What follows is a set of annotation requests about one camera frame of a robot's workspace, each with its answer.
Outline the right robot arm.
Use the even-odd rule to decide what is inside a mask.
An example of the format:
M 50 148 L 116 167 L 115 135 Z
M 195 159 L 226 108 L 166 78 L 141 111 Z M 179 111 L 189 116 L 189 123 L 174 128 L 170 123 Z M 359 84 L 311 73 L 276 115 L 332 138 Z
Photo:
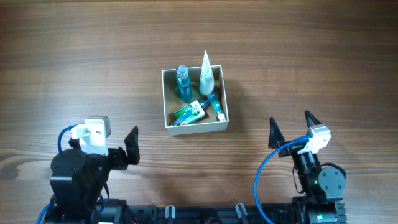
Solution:
M 308 110 L 305 119 L 310 138 L 278 152 L 279 157 L 292 158 L 292 173 L 300 181 L 301 196 L 293 197 L 290 203 L 264 204 L 262 209 L 274 223 L 346 223 L 345 205 L 341 203 L 346 172 L 331 162 L 320 163 L 317 156 L 329 143 L 331 131 Z

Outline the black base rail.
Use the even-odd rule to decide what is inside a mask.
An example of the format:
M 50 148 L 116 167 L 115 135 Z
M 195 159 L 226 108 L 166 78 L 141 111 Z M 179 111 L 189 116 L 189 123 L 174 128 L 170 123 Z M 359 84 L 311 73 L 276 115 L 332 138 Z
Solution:
M 347 223 L 345 205 L 304 205 L 302 202 L 263 204 L 272 223 Z M 156 207 L 128 206 L 125 200 L 105 200 L 86 218 L 68 218 L 51 202 L 37 223 L 265 223 L 256 206 Z

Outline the white lotion tube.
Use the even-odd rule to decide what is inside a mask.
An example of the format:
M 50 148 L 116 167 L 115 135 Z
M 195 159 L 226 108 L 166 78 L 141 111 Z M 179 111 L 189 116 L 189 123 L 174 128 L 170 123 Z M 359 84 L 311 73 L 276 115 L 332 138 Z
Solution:
M 208 57 L 207 51 L 205 51 L 200 74 L 200 93 L 206 96 L 212 94 L 214 85 L 215 80 L 210 64 L 210 59 Z

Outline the teal toothpaste tube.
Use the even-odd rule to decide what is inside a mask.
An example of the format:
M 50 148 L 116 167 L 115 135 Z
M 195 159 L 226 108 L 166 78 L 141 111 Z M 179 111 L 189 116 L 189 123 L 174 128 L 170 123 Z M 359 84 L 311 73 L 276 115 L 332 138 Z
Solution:
M 218 94 L 217 92 L 213 92 L 212 94 L 208 95 L 208 99 L 215 111 L 217 121 L 226 121 L 226 116 L 221 109 L 221 105 L 218 101 Z

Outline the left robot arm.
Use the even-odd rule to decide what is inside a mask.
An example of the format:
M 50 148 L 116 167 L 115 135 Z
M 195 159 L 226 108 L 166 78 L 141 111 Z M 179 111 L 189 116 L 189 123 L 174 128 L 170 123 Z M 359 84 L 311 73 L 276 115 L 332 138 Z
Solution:
M 103 146 L 90 153 L 83 138 L 94 133 L 84 126 L 67 128 L 73 133 L 70 148 L 60 149 L 52 159 L 50 185 L 53 195 L 36 223 L 137 223 L 125 200 L 111 199 L 107 181 L 111 170 L 126 170 L 140 160 L 137 126 L 125 137 L 125 148 Z

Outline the blue mouthwash bottle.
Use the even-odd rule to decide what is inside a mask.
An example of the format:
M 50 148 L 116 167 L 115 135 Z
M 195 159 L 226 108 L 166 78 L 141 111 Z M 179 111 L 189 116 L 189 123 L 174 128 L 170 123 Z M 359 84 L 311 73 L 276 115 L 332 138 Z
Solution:
M 185 103 L 190 103 L 192 101 L 192 92 L 188 68 L 185 65 L 179 65 L 176 69 L 175 76 L 180 99 Z

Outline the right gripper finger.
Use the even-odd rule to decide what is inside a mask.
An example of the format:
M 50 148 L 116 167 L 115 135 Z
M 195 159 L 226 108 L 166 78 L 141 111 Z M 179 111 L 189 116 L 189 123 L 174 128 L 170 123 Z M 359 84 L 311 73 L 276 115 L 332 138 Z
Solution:
M 321 124 L 321 122 L 319 120 L 317 120 L 316 117 L 314 117 L 314 115 L 309 110 L 305 111 L 305 119 L 306 119 L 308 128 Z
M 278 148 L 285 143 L 284 136 L 277 125 L 275 119 L 271 116 L 270 122 L 270 133 L 269 133 L 269 143 L 268 148 Z

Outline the white cardboard open box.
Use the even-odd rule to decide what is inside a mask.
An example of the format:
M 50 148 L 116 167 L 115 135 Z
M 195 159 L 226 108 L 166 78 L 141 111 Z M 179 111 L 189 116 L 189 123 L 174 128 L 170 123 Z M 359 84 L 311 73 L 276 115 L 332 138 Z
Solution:
M 229 123 L 229 115 L 226 90 L 224 85 L 223 68 L 221 65 L 213 65 L 211 68 L 215 78 L 214 91 L 218 93 L 218 101 L 220 103 L 221 110 L 226 117 L 226 120 L 217 121 L 216 112 L 210 104 L 207 104 L 204 108 L 205 116 L 199 119 L 199 121 L 184 126 L 172 126 L 172 123 L 176 120 L 174 112 L 179 110 L 180 108 L 183 108 L 187 104 L 180 99 L 178 93 L 176 69 L 163 70 L 162 91 L 164 119 L 165 128 L 169 135 L 177 136 L 184 134 L 207 133 L 226 130 Z

